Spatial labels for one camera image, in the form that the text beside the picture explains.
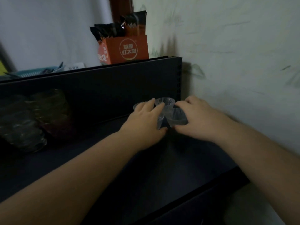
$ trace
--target orange box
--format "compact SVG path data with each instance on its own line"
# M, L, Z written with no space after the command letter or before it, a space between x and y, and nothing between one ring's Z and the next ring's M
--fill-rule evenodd
M99 45L98 57L101 64L149 59L147 36L106 38Z

